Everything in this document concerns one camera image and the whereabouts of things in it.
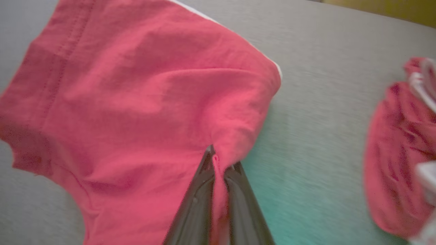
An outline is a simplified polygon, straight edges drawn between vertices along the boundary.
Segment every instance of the yellow object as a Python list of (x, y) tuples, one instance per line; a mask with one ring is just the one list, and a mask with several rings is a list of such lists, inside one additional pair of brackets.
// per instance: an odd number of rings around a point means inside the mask
[(436, 0), (324, 0), (323, 2), (436, 28)]

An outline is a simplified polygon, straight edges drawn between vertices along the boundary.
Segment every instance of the white trim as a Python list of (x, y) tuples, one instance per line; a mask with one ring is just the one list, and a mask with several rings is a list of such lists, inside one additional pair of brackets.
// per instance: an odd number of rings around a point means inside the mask
[[(219, 22), (217, 22), (216, 20), (214, 20), (214, 19), (210, 18), (209, 16), (203, 14), (202, 12), (200, 12), (200, 11), (194, 9), (193, 7), (190, 7), (190, 6), (188, 6), (188, 5), (184, 4), (184, 3), (181, 3), (181, 2), (179, 2), (179, 1), (177, 1), (177, 0), (168, 0), (168, 1), (173, 2), (173, 3), (175, 3), (175, 4), (178, 4), (178, 5), (182, 6), (182, 7), (184, 7), (185, 9), (191, 11), (192, 13), (194, 13), (194, 14), (198, 14), (199, 16), (203, 17), (204, 19), (211, 20), (211, 21), (213, 21), (213, 22), (215, 22), (215, 23), (221, 25), (221, 24), (220, 24)], [(280, 66), (279, 66), (276, 62), (274, 62), (272, 59), (268, 58), (268, 56), (266, 56), (265, 54), (263, 54), (263, 55), (264, 55), (267, 59), (269, 59), (272, 63), (274, 63), (274, 64), (276, 65), (276, 67), (277, 67), (277, 71), (278, 71), (279, 74), (280, 74), (280, 79), (282, 79), (282, 78), (283, 78), (283, 73), (282, 73), (282, 70), (280, 69)]]

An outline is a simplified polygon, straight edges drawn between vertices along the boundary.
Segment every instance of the gray tabletop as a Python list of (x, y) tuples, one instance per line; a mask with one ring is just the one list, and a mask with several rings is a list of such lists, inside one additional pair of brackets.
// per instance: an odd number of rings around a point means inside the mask
[[(0, 89), (56, 0), (0, 3)], [(287, 244), (405, 244), (371, 222), (362, 187), (366, 130), (386, 86), (411, 56), (436, 57), (436, 30), (304, 0), (184, 0), (245, 37), (282, 68), (283, 82), (244, 168), (273, 236)], [(82, 243), (74, 201), (42, 177), (11, 169), (0, 143), (0, 240)]]

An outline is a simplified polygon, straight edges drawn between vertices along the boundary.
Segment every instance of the pink garment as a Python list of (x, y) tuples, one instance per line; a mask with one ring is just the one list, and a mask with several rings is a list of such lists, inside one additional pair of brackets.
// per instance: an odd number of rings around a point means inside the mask
[(206, 147), (246, 156), (280, 86), (237, 34), (166, 0), (61, 0), (0, 99), (13, 167), (65, 188), (86, 245), (161, 244)]
[[(421, 60), (405, 64), (408, 77), (420, 72)], [(412, 94), (408, 83), (394, 83), (373, 115), (364, 159), (368, 206), (381, 229), (403, 238), (420, 231), (433, 206), (424, 199), (415, 166), (435, 159), (435, 113)]]

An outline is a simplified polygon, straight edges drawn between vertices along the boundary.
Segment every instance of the pink fabric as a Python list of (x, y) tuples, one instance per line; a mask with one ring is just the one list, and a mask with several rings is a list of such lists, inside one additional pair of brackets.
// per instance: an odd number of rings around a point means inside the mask
[(161, 244), (206, 147), (246, 156), (280, 86), (277, 67), (228, 29), (165, 0), (61, 0), (0, 99), (13, 167), (65, 188), (86, 245)]
[[(408, 77), (420, 72), (421, 59), (405, 64)], [(381, 229), (403, 238), (420, 231), (433, 207), (424, 199), (415, 166), (435, 159), (436, 115), (408, 83), (394, 83), (373, 115), (364, 159), (368, 206)]]

